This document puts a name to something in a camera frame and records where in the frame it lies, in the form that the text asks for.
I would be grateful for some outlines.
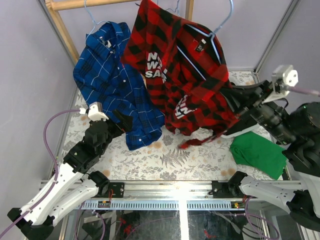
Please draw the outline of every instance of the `table surface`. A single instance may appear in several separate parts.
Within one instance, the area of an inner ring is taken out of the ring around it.
[[[254,84],[251,72],[230,72],[230,80],[237,85]],[[87,108],[80,92],[74,107]],[[83,138],[89,121],[87,116],[79,113],[71,117],[60,160]],[[270,134],[262,127],[254,132],[271,139]],[[211,132],[206,129],[199,129],[191,136],[173,134],[163,126],[162,136],[158,141],[129,151],[123,134],[111,142],[90,172],[101,171],[110,180],[228,180],[236,171],[245,172],[259,180],[271,179],[254,167],[235,163],[229,150],[233,138],[219,138],[201,146],[191,146],[186,150],[177,148],[183,141],[195,138],[201,140],[210,135]]]

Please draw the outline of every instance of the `garment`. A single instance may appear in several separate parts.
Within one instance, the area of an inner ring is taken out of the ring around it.
[[[190,26],[211,33],[142,0],[121,61],[145,75],[150,98],[165,113],[169,131],[189,136],[201,127],[218,136],[238,121],[219,93],[222,86],[231,88],[226,61],[217,37],[213,42],[221,64],[210,37]]]
[[[138,71],[120,62],[129,37],[126,23],[105,23],[87,36],[73,77],[88,105],[102,103],[104,113],[116,123],[115,109],[133,117],[126,144],[129,150],[135,150],[160,138],[165,118],[151,102]]]
[[[256,167],[275,180],[286,165],[282,147],[251,131],[236,136],[230,151],[237,164]]]

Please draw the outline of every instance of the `blue plaid shirt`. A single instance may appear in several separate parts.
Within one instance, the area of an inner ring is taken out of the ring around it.
[[[133,117],[126,144],[135,150],[160,138],[165,117],[151,102],[138,71],[120,62],[130,34],[125,22],[107,22],[87,36],[73,77],[88,105],[102,103],[104,113],[116,123],[115,109]]]

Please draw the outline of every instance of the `wooden rod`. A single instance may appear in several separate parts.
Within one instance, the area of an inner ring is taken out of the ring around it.
[[[87,0],[86,6],[101,6],[108,4],[119,4],[134,2],[136,0]],[[68,10],[68,9],[80,9],[85,7],[85,0],[64,0],[64,1],[52,1],[51,7],[54,11]]]
[[[186,0],[185,4],[185,19],[192,21],[192,13],[194,10],[194,1],[195,0]]]
[[[46,0],[45,5],[48,8],[48,12],[51,15],[51,18],[58,29],[66,47],[68,48],[68,51],[70,52],[72,59],[74,63],[76,64],[79,60],[79,53],[76,49],[76,46],[74,42],[72,41],[72,38],[66,28],[66,25],[64,24],[64,21],[62,20],[60,14],[57,11],[54,11],[52,9],[52,0]]]

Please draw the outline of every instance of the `shirt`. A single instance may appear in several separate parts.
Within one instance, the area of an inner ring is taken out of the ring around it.
[[[120,61],[129,38],[126,23],[105,23],[87,36],[73,77],[88,105],[102,103],[104,113],[115,123],[120,120],[113,110],[133,117],[126,144],[129,150],[135,150],[160,138],[165,117],[151,102],[139,72]]]
[[[231,88],[222,47],[205,26],[142,0],[121,60],[145,75],[169,131],[188,136],[202,127],[219,136],[238,121],[219,93]]]

